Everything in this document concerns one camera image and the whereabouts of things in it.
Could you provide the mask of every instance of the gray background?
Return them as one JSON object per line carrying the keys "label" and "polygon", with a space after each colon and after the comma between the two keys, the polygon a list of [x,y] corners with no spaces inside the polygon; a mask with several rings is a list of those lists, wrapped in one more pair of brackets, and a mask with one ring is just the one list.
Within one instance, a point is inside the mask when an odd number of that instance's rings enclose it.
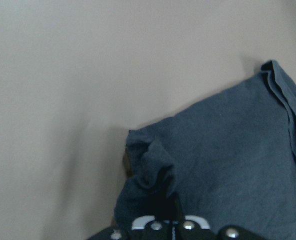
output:
{"label": "gray background", "polygon": [[127,130],[269,59],[296,83],[296,1],[0,1],[0,240],[108,226]]}

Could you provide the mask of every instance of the metal screw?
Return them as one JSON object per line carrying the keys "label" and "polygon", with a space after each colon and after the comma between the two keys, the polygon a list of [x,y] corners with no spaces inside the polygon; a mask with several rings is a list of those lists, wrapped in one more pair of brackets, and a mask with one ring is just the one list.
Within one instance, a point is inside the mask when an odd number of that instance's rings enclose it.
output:
{"label": "metal screw", "polygon": [[194,228],[194,223],[192,221],[185,221],[183,227],[187,230],[191,230]]}
{"label": "metal screw", "polygon": [[239,236],[239,233],[236,229],[234,228],[228,228],[227,231],[226,231],[226,234],[228,237],[232,238],[232,239],[235,239]]}
{"label": "metal screw", "polygon": [[162,229],[162,224],[158,221],[154,221],[152,224],[151,224],[151,228],[153,230],[160,230]]}
{"label": "metal screw", "polygon": [[119,230],[113,230],[113,233],[110,235],[112,240],[119,240],[122,237],[122,234]]}

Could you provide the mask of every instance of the folded fabric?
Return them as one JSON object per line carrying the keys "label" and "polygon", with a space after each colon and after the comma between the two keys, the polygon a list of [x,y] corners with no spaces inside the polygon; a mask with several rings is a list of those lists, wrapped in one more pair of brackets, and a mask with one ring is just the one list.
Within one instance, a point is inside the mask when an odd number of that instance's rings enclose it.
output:
{"label": "folded fabric", "polygon": [[234,224],[272,240],[296,239],[296,86],[279,64],[186,110],[129,131],[133,176],[118,225],[162,212],[177,192],[186,215],[217,232]]}

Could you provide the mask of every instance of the wrinkled fabric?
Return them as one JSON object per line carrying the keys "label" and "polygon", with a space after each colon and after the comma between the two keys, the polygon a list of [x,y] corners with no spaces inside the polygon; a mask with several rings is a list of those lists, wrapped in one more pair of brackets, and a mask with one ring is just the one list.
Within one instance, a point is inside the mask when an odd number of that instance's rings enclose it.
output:
{"label": "wrinkled fabric", "polygon": [[129,131],[133,176],[118,225],[162,211],[177,192],[186,215],[216,233],[233,224],[272,240],[296,239],[296,86],[279,64],[186,110]]}

